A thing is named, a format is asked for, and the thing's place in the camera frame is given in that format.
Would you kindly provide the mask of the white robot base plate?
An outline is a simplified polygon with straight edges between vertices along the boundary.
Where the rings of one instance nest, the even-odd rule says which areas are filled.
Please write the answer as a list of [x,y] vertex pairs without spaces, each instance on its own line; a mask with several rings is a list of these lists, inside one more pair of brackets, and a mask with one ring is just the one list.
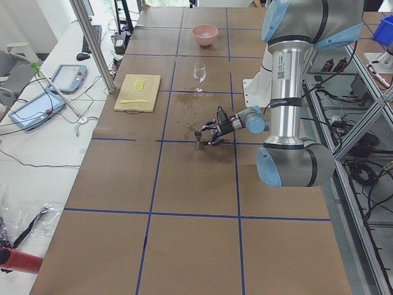
[[258,79],[244,79],[243,92],[246,107],[264,108],[271,99],[271,82]]

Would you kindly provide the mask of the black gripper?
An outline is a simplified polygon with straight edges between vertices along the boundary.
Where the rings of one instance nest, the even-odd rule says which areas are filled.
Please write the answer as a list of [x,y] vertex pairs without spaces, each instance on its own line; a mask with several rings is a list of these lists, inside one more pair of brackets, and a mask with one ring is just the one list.
[[217,108],[217,121],[213,119],[206,122],[201,130],[210,130],[211,139],[208,141],[208,145],[218,146],[224,142],[222,135],[227,135],[242,127],[243,123],[238,114],[228,117],[223,107],[219,106]]

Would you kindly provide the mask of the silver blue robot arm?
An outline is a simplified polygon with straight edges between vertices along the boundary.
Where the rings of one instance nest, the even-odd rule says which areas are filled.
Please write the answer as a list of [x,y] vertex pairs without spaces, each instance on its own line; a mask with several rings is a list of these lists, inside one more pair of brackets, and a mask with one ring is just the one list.
[[358,40],[363,1],[273,1],[262,28],[262,41],[273,57],[270,119],[265,122],[258,106],[233,116],[222,108],[203,130],[212,134],[209,145],[246,128],[253,134],[269,131],[257,151],[261,181],[274,187],[313,187],[333,175],[335,161],[323,145],[300,133],[302,80],[308,49],[340,48]]

